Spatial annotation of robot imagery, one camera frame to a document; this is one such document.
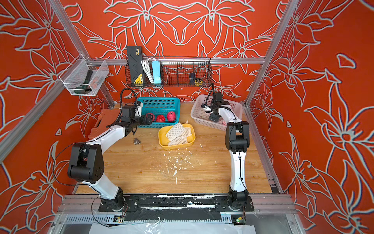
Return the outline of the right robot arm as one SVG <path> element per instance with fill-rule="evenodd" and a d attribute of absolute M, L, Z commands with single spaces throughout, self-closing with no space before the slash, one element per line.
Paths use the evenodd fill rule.
<path fill-rule="evenodd" d="M 209 120 L 218 122 L 223 119 L 226 123 L 225 146 L 231 160 L 227 206 L 233 211 L 244 210 L 249 194 L 245 182 L 245 158 L 250 146 L 249 124 L 233 112 L 229 102 L 223 99 L 222 93 L 215 91 L 214 85 L 207 97 L 212 98 L 211 103 L 208 103 L 207 98 L 201 107 L 209 114 Z"/>

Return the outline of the white foam net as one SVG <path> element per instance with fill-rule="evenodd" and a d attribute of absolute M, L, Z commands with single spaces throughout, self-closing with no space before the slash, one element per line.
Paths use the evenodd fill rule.
<path fill-rule="evenodd" d="M 188 139 L 186 136 L 179 136 L 175 138 L 174 140 L 170 141 L 168 143 L 168 146 L 181 145 L 181 144 L 187 144 L 187 143 L 188 143 Z"/>
<path fill-rule="evenodd" d="M 185 131 L 183 132 L 183 136 L 189 137 L 192 135 L 191 128 L 185 127 Z"/>
<path fill-rule="evenodd" d="M 166 137 L 169 141 L 173 141 L 181 136 L 185 130 L 185 127 L 181 123 L 177 123 L 166 133 Z"/>

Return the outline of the red apple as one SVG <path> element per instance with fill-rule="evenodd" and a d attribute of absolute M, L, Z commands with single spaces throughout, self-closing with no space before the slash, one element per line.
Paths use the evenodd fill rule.
<path fill-rule="evenodd" d="M 176 113 L 174 111 L 170 111 L 167 113 L 167 120 L 168 122 L 175 122 L 176 121 Z"/>
<path fill-rule="evenodd" d="M 148 113 L 146 116 L 147 116 L 148 118 L 150 118 L 150 120 L 151 120 L 152 122 L 155 122 L 156 117 L 155 117 L 155 115 L 154 115 L 153 113 Z"/>

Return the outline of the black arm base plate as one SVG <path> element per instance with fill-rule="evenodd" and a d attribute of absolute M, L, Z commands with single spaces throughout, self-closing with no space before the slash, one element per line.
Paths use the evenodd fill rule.
<path fill-rule="evenodd" d="M 219 212 L 245 211 L 253 212 L 254 206 L 250 196 L 247 201 L 236 201 L 229 204 L 226 194 L 134 194 L 124 195 L 125 208 L 135 212 L 142 208 L 161 209 L 214 209 Z"/>

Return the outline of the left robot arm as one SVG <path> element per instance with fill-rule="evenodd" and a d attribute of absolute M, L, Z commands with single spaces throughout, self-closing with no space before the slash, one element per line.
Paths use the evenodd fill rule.
<path fill-rule="evenodd" d="M 112 183 L 105 175 L 105 165 L 103 154 L 114 143 L 128 136 L 135 134 L 138 126 L 152 124 L 151 115 L 143 115 L 143 103 L 137 99 L 134 90 L 124 88 L 120 92 L 130 91 L 134 96 L 132 105 L 124 105 L 120 101 L 121 109 L 116 120 L 107 126 L 107 130 L 87 142 L 75 143 L 72 146 L 67 175 L 79 182 L 87 185 L 99 194 L 99 198 L 109 209 L 118 212 L 125 207 L 123 190 Z"/>

